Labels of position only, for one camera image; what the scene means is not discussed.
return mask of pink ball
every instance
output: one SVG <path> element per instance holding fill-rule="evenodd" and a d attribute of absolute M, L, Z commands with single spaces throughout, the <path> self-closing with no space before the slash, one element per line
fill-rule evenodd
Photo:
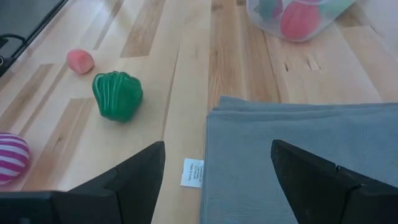
<path fill-rule="evenodd" d="M 0 133 L 0 185 L 18 177 L 29 164 L 29 147 L 18 135 Z"/>
<path fill-rule="evenodd" d="M 94 66 L 94 59 L 87 51 L 75 49 L 68 52 L 67 64 L 77 74 L 84 74 Z"/>

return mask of white label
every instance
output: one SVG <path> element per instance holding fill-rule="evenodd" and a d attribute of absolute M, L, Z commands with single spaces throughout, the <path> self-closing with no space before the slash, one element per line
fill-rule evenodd
<path fill-rule="evenodd" d="M 185 159 L 181 186 L 201 188 L 204 164 L 205 162 L 203 160 Z"/>

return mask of folded gray towel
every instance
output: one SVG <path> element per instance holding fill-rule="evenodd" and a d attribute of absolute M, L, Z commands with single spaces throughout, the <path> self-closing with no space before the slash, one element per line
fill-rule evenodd
<path fill-rule="evenodd" d="M 398 104 L 220 102 L 207 119 L 203 224 L 297 223 L 272 166 L 274 139 L 398 187 Z"/>

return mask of clear plastic bin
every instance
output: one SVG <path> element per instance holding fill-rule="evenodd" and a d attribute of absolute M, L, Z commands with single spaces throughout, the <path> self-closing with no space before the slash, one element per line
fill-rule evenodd
<path fill-rule="evenodd" d="M 247 0 L 248 14 L 261 29 L 302 42 L 333 22 L 355 0 Z"/>

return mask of pink and white striped ball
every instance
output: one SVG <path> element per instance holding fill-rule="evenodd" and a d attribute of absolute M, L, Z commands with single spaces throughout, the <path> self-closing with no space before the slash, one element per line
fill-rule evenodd
<path fill-rule="evenodd" d="M 29 147 L 18 135 L 0 133 L 0 185 L 14 180 L 29 164 Z"/>

